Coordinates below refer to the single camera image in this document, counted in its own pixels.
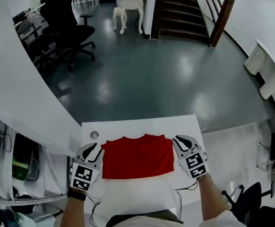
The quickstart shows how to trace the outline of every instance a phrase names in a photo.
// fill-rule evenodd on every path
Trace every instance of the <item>white vanity table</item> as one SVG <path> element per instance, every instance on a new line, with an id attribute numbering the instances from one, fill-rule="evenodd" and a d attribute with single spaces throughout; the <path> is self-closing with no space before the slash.
<path id="1" fill-rule="evenodd" d="M 124 16 L 125 16 L 125 11 L 126 10 L 138 10 L 139 12 L 139 23 L 138 23 L 138 30 L 139 33 L 142 34 L 142 22 L 143 22 L 143 17 L 144 17 L 144 0 L 121 0 L 121 7 L 124 8 L 122 10 L 121 14 L 121 23 L 122 23 L 122 29 L 120 31 L 120 34 L 122 35 L 124 33 L 125 29 L 125 21 L 124 21 Z"/>

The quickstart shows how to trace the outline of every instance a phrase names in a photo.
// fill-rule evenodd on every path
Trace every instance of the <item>wire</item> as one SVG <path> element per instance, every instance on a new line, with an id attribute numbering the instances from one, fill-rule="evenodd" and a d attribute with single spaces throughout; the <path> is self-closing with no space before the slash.
<path id="1" fill-rule="evenodd" d="M 175 189 L 175 191 L 177 192 L 178 196 L 179 196 L 179 213 L 178 213 L 178 219 L 181 219 L 181 210 L 182 210 L 182 201 L 181 201 L 181 194 L 179 193 L 180 190 L 195 190 L 198 187 L 198 181 L 196 181 L 195 183 L 193 183 L 191 186 L 189 187 L 185 187 L 185 188 L 179 188 L 179 189 Z"/>
<path id="2" fill-rule="evenodd" d="M 7 125 L 5 125 L 4 126 L 4 134 L 3 134 L 3 136 L 4 136 L 4 138 L 3 138 L 3 148 L 5 149 L 5 151 L 6 152 L 8 152 L 8 153 L 10 153 L 11 152 L 11 145 L 12 145 L 12 143 L 11 143 L 11 137 L 9 136 L 9 134 L 7 134 L 6 132 L 7 132 L 7 129 L 8 129 L 8 126 Z M 8 150 L 6 150 L 6 148 L 5 148 L 5 136 L 8 136 L 9 137 L 9 139 L 10 139 L 10 150 L 8 151 Z"/>
<path id="3" fill-rule="evenodd" d="M 96 198 L 96 197 L 93 197 L 91 196 L 90 194 L 86 193 L 87 197 L 90 199 L 90 201 L 94 204 L 94 207 L 92 208 L 92 212 L 91 212 L 91 215 L 90 215 L 90 218 L 89 218 L 89 223 L 93 226 L 93 227 L 98 227 L 96 224 L 95 224 L 95 221 L 94 221 L 94 212 L 95 212 L 95 208 L 96 206 L 98 206 L 101 202 L 99 201 L 100 199 L 99 198 Z"/>

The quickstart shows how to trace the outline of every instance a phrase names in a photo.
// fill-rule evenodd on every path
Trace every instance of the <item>forearm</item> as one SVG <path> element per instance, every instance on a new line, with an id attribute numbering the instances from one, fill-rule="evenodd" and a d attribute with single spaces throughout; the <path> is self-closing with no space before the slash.
<path id="1" fill-rule="evenodd" d="M 68 199 L 60 227 L 85 227 L 84 201 Z"/>
<path id="2" fill-rule="evenodd" d="M 209 174 L 203 175 L 198 183 L 204 221 L 215 218 L 225 210 L 229 210 Z"/>

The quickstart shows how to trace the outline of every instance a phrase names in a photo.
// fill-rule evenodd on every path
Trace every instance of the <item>red shirt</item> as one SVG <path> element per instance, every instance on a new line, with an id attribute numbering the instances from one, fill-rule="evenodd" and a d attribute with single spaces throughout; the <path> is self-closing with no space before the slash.
<path id="1" fill-rule="evenodd" d="M 102 149 L 105 149 L 103 178 L 106 179 L 144 178 L 174 170 L 172 140 L 164 135 L 108 140 Z"/>

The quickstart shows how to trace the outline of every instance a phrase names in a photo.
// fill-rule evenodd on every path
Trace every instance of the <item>green object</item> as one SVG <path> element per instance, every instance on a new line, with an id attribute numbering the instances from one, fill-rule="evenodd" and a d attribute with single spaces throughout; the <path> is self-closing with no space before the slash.
<path id="1" fill-rule="evenodd" d="M 26 179 L 27 173 L 28 173 L 28 167 L 29 164 L 26 163 L 20 163 L 15 160 L 15 157 L 13 157 L 13 177 L 24 181 Z"/>

